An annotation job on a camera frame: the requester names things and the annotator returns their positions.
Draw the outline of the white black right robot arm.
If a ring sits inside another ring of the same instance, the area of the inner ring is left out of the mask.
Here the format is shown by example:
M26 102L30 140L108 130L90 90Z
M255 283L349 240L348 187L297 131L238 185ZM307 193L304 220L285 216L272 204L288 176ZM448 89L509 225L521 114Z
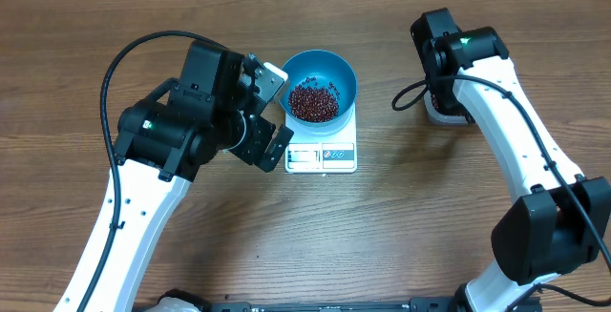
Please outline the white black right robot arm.
M519 84L509 50L490 28L463 31L446 9L423 13L411 37L429 114L478 126L512 205L491 234L494 259L441 304L450 311L538 311L535 293L597 257L610 219L610 184L589 178L557 145Z

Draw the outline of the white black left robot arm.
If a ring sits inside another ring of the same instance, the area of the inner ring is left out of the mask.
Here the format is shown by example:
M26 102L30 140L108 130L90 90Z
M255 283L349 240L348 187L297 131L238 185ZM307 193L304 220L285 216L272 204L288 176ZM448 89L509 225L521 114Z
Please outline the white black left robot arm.
M168 219L219 152L271 172L293 133L261 114L288 75L195 40L169 78L120 116L104 201L58 311L129 311Z

